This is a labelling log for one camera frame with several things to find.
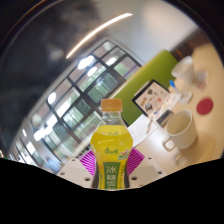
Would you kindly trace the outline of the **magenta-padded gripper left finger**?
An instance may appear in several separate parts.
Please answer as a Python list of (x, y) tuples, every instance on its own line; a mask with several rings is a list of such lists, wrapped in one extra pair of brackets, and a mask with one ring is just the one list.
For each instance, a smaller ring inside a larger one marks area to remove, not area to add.
[(58, 176), (84, 188), (93, 186), (96, 160), (91, 150), (79, 158), (71, 158), (59, 171)]

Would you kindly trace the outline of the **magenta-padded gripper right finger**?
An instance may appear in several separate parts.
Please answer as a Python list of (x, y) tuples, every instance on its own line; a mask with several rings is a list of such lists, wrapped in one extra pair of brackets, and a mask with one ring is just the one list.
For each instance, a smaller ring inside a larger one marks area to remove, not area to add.
[(144, 156), (133, 148), (128, 158), (130, 188), (140, 188), (166, 176), (164, 170), (151, 156)]

